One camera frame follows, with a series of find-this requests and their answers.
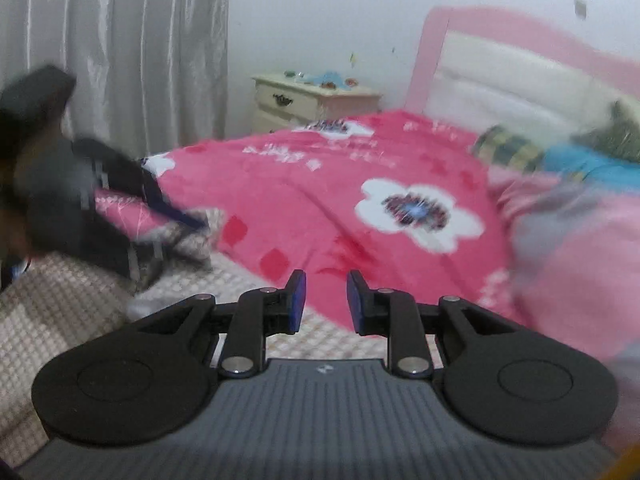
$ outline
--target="cream nightstand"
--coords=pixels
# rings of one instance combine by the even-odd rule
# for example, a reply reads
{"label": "cream nightstand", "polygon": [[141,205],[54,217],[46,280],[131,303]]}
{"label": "cream nightstand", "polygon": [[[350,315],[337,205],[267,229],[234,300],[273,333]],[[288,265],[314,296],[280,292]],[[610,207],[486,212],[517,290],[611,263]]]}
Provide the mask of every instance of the cream nightstand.
{"label": "cream nightstand", "polygon": [[323,119],[340,119],[378,111],[382,96],[370,88],[329,90],[294,82],[284,75],[259,75],[255,80],[252,133],[262,134]]}

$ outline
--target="white wall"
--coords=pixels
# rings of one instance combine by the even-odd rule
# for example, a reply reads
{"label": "white wall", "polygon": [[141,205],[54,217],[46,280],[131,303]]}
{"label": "white wall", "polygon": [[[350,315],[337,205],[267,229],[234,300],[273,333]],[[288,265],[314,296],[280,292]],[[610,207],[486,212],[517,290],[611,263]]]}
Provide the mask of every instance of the white wall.
{"label": "white wall", "polygon": [[[260,72],[337,70],[385,93],[399,107],[425,16],[438,5],[495,5],[529,12],[593,46],[640,59],[640,0],[230,0],[227,134],[249,132]],[[357,64],[351,67],[351,53]]]}

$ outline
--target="wall switch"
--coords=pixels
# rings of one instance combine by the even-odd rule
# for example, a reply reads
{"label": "wall switch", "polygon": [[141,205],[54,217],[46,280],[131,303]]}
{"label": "wall switch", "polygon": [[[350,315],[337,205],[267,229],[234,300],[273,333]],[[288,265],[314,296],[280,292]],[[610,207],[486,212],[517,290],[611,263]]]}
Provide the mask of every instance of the wall switch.
{"label": "wall switch", "polygon": [[587,19],[587,2],[584,0],[574,0],[575,15],[581,20]]}

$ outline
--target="curtain fold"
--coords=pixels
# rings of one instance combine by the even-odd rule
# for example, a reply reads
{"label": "curtain fold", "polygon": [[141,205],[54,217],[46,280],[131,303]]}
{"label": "curtain fold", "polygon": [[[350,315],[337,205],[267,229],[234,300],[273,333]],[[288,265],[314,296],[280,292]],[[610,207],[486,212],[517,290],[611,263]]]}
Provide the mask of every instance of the curtain fold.
{"label": "curtain fold", "polygon": [[65,117],[131,156],[222,138],[228,0],[0,0],[0,86],[74,73]]}

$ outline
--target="headboard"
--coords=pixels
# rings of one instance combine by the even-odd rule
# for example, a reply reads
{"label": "headboard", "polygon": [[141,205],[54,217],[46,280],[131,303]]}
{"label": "headboard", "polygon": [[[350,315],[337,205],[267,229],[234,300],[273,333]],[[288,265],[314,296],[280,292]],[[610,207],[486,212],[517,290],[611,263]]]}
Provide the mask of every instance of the headboard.
{"label": "headboard", "polygon": [[510,10],[437,7],[405,109],[476,132],[502,124],[548,146],[606,124],[618,99],[640,119],[639,63]]}

